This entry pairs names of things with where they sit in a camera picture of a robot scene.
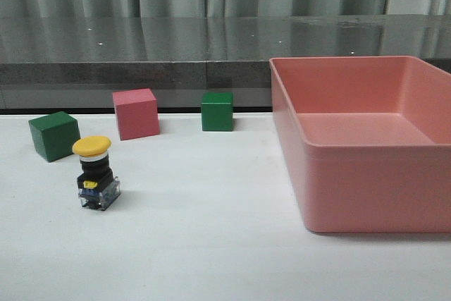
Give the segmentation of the yellow push button switch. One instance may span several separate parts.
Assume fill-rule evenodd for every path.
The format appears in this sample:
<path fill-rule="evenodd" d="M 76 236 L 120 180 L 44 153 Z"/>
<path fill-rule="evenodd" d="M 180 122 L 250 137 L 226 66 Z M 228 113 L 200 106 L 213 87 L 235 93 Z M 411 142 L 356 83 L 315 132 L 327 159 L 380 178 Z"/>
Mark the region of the yellow push button switch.
<path fill-rule="evenodd" d="M 73 144 L 82 173 L 77 177 L 78 197 L 84 208 L 105 211 L 120 195 L 120 181 L 109 165 L 111 140 L 102 135 L 83 137 Z"/>

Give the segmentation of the green cube near bin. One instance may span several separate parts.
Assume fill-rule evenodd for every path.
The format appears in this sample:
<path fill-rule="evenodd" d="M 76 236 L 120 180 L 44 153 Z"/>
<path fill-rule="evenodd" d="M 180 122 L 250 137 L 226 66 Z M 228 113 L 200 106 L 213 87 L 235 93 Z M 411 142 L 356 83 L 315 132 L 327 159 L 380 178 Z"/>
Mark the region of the green cube near bin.
<path fill-rule="evenodd" d="M 233 130 L 233 94 L 207 92 L 201 102 L 203 131 Z"/>

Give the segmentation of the pink wooden cube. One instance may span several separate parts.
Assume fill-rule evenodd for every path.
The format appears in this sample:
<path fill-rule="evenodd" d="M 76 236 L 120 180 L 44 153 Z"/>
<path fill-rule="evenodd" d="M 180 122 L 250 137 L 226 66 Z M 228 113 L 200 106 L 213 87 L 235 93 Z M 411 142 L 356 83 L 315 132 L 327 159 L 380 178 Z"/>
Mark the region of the pink wooden cube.
<path fill-rule="evenodd" d="M 157 100 L 149 88 L 112 93 L 121 140 L 132 140 L 160 133 Z"/>

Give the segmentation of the grey stone counter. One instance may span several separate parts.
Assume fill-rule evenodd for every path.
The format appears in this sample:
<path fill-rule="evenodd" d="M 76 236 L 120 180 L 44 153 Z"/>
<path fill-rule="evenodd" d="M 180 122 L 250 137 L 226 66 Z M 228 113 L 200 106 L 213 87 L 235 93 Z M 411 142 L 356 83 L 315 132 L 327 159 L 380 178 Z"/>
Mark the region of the grey stone counter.
<path fill-rule="evenodd" d="M 410 55 L 450 68 L 450 17 L 9 18 L 2 85 L 268 87 L 268 60 Z"/>

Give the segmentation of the pink plastic bin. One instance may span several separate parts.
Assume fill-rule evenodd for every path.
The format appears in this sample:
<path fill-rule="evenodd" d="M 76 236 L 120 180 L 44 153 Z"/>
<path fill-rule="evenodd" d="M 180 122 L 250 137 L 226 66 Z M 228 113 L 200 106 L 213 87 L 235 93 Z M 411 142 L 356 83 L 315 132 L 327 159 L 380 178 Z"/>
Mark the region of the pink plastic bin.
<path fill-rule="evenodd" d="M 272 58 L 273 118 L 305 227 L 450 231 L 450 74 L 413 56 Z"/>

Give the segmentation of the green cube far left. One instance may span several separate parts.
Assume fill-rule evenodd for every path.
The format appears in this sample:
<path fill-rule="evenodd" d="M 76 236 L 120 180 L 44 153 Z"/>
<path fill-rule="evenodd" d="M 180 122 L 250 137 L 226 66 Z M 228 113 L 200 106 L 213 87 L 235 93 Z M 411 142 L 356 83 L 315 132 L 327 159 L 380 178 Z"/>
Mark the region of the green cube far left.
<path fill-rule="evenodd" d="M 59 111 L 28 121 L 35 150 L 47 162 L 73 153 L 73 144 L 80 139 L 78 121 Z"/>

